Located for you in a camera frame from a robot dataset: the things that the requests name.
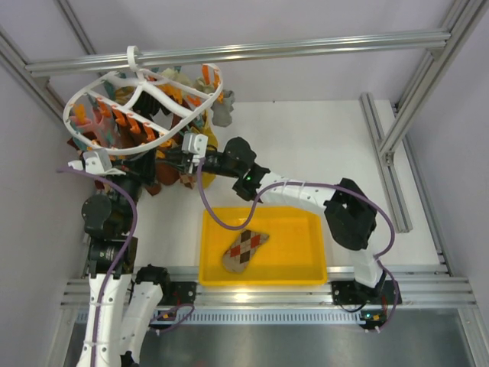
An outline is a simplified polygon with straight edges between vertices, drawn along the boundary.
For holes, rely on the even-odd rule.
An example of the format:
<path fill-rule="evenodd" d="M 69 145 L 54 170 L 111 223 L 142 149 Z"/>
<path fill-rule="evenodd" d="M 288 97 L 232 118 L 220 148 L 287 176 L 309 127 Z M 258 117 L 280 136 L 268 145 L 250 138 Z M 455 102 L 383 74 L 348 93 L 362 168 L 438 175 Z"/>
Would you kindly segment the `argyle beige sock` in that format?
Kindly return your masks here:
<path fill-rule="evenodd" d="M 188 189 L 193 190 L 196 186 L 196 176 L 194 174 L 180 173 L 179 180 L 180 183 Z"/>
<path fill-rule="evenodd" d="M 245 229 L 236 237 L 222 256 L 222 265 L 230 273 L 241 274 L 246 270 L 257 250 L 269 240 L 264 232 Z"/>

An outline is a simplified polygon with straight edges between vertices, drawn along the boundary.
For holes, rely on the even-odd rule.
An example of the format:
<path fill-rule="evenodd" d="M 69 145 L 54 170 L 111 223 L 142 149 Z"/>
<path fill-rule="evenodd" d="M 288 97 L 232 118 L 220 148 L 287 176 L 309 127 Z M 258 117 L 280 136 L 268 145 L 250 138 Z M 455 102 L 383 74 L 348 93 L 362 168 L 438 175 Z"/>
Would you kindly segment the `grey sock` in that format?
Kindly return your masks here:
<path fill-rule="evenodd" d="M 211 107 L 212 124 L 226 128 L 232 123 L 232 112 L 234 111 L 235 93 L 232 90 L 223 90 L 221 102 L 216 100 Z"/>

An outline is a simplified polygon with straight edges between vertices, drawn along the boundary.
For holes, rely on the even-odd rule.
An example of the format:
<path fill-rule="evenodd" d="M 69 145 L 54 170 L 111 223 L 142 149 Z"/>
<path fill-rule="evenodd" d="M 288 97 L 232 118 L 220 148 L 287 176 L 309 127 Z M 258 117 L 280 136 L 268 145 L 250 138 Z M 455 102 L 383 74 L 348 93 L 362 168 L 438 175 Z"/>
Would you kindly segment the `mustard yellow sock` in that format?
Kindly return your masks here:
<path fill-rule="evenodd" d="M 207 189 L 211 184 L 212 182 L 215 180 L 216 178 L 216 175 L 215 174 L 211 174 L 211 173 L 202 173 L 201 175 L 201 181 L 202 181 L 202 187 L 203 189 Z"/>

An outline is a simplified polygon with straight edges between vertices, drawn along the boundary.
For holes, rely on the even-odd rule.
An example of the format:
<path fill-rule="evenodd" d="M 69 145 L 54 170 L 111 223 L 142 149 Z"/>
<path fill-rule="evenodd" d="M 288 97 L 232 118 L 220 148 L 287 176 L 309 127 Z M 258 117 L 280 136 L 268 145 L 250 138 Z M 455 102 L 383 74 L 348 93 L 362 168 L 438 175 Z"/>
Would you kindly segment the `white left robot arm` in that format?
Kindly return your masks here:
<path fill-rule="evenodd" d="M 138 366 L 154 308 L 173 293 L 166 268 L 134 268 L 137 202 L 156 181 L 155 153 L 112 161 L 105 151 L 87 151 L 69 166 L 108 186 L 81 209 L 89 237 L 89 313 L 78 364 Z"/>

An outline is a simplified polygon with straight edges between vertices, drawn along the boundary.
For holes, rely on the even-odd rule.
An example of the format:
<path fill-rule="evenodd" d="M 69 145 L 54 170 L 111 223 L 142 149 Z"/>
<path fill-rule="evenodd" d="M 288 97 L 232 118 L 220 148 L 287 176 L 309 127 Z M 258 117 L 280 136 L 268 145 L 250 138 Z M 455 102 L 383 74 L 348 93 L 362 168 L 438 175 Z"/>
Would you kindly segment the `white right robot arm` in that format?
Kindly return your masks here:
<path fill-rule="evenodd" d="M 227 230 L 241 231 L 252 218 L 237 226 L 221 221 L 204 193 L 204 173 L 235 179 L 232 189 L 251 202 L 250 215 L 259 203 L 323 214 L 333 240 L 349 252 L 353 261 L 353 298 L 371 304 L 384 295 L 386 273 L 369 249 L 380 209 L 353 180 L 344 178 L 336 185 L 294 181 L 257 164 L 256 153 L 241 137 L 229 140 L 222 151 L 207 148 L 204 139 L 204 135 L 188 133 L 181 146 L 164 150 L 156 161 L 180 173 L 195 174 L 202 203 L 216 223 Z"/>

